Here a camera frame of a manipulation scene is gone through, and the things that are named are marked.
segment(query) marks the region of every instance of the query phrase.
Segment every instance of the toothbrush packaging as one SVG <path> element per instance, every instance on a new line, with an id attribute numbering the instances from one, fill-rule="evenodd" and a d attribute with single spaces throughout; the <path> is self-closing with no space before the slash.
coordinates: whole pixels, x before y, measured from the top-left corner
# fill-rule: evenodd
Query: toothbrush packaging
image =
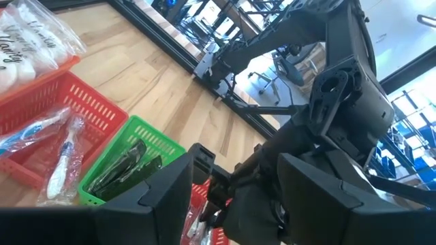
<path id="1" fill-rule="evenodd" d="M 37 206 L 72 205 L 77 194 L 80 169 L 84 156 L 79 138 L 84 131 L 85 119 L 73 114 L 62 130 L 62 140 L 57 149 L 56 164 L 47 171 Z"/>
<path id="2" fill-rule="evenodd" d="M 55 106 L 28 125 L 18 130 L 0 135 L 0 157 L 10 157 L 13 153 L 56 135 L 71 114 L 71 108 Z"/>

